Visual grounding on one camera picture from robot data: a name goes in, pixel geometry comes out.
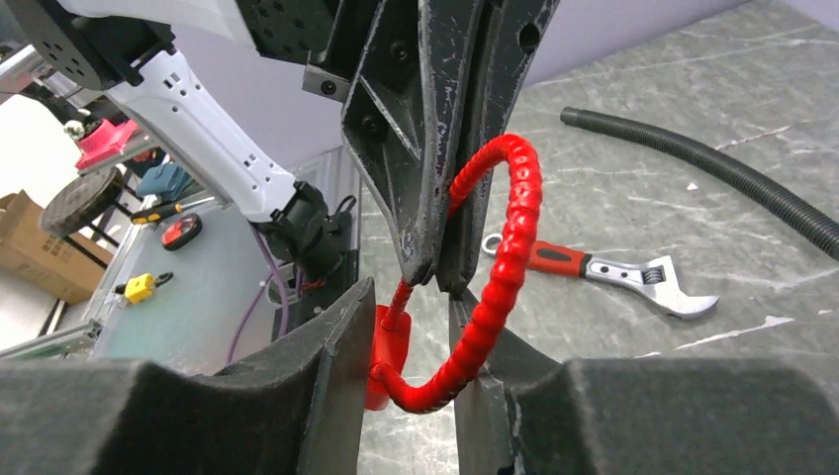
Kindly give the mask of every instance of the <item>screw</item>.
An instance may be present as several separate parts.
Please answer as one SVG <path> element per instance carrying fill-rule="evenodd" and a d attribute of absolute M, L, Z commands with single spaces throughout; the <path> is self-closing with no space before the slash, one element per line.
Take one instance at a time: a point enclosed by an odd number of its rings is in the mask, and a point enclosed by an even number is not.
<path fill-rule="evenodd" d="M 405 42 L 399 40 L 391 43 L 391 55 L 398 62 L 405 62 L 408 60 L 408 46 Z"/>
<path fill-rule="evenodd" d="M 379 124 L 376 122 L 376 119 L 369 114 L 361 119 L 361 128 L 364 129 L 367 134 L 376 134 L 379 132 Z"/>
<path fill-rule="evenodd" d="M 337 89 L 337 87 L 335 86 L 335 83 L 332 81 L 324 81 L 321 83 L 321 92 L 323 92 L 327 96 L 331 96 L 332 94 L 334 94 L 335 89 Z"/>

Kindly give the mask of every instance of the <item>cardboard box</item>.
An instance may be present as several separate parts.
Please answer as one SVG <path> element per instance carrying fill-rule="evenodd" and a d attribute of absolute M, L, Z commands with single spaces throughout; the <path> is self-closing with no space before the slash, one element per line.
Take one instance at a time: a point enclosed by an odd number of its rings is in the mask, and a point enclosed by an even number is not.
<path fill-rule="evenodd" d="M 59 237 L 41 230 L 44 211 L 24 191 L 0 198 L 0 267 L 8 269 L 68 304 L 88 300 L 105 269 Z M 76 233 L 79 244 L 105 262 L 111 252 Z"/>

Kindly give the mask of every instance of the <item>adjustable wrench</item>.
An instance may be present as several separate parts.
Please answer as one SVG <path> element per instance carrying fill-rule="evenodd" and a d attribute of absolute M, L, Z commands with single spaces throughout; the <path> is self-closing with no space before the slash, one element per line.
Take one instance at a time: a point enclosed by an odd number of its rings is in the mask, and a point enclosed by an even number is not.
<path fill-rule="evenodd" d="M 500 243 L 501 235 L 491 234 L 481 241 L 481 249 L 495 256 Z M 682 292 L 669 255 L 643 264 L 625 264 L 538 240 L 530 251 L 527 267 L 627 288 L 644 296 L 665 314 L 682 320 L 703 316 L 719 301 L 718 296 L 691 297 Z"/>

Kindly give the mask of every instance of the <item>pink part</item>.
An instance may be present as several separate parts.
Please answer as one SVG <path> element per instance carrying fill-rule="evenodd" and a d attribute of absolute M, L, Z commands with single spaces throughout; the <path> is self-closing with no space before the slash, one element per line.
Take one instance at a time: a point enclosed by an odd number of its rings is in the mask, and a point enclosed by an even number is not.
<path fill-rule="evenodd" d="M 119 153 L 125 148 L 137 128 L 134 121 L 128 121 L 119 126 L 102 121 L 102 125 L 91 135 L 78 142 L 82 154 L 76 162 L 76 168 L 83 170 Z"/>

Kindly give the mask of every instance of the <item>screwdriver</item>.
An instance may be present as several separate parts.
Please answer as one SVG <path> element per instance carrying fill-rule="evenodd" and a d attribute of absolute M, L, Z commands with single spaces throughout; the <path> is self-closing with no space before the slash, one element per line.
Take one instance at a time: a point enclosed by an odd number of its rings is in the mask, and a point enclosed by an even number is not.
<path fill-rule="evenodd" d="M 214 199 L 215 198 L 211 196 L 209 198 L 204 198 L 192 203 L 169 203 L 168 205 L 152 206 L 151 208 L 140 210 L 132 214 L 131 220 L 132 223 L 134 223 L 135 225 L 146 225 L 148 223 L 156 223 L 160 220 L 171 218 L 172 216 L 175 216 L 183 211 L 195 208 L 196 206 L 203 205 L 204 203 L 209 203 Z"/>

